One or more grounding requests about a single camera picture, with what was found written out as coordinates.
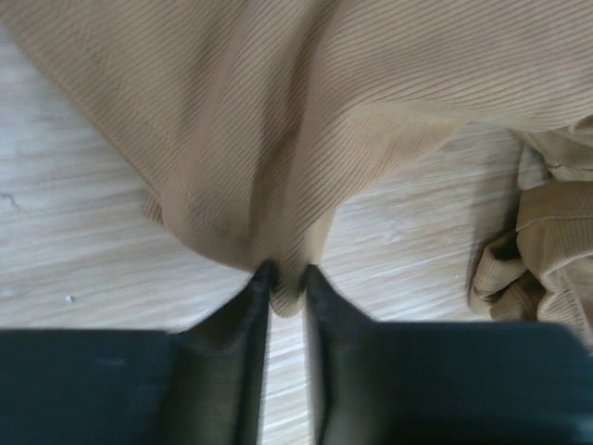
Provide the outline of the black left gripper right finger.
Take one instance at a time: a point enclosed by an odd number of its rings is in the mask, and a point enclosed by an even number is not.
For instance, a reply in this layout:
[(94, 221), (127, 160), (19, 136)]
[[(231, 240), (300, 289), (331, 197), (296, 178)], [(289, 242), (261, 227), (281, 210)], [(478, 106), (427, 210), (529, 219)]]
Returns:
[(318, 444), (588, 444), (592, 356), (558, 324), (384, 322), (304, 275)]

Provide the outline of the tan ribbed tank top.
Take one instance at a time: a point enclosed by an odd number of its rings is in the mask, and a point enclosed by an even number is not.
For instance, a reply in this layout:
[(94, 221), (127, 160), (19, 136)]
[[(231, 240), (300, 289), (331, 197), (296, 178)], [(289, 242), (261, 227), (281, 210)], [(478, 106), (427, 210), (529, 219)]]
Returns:
[(211, 260), (279, 266), (302, 306), (340, 204), (464, 125), (515, 131), (557, 180), (526, 191), (472, 305), (592, 338), (588, 1), (5, 1), (1, 21), (146, 182), (145, 216)]

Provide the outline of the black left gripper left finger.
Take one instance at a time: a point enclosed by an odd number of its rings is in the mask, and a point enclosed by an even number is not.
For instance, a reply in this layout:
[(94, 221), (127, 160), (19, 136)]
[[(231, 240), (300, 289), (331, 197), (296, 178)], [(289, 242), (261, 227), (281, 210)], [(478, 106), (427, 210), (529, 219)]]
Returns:
[(5, 444), (254, 444), (273, 265), (205, 320), (162, 330), (5, 329)]

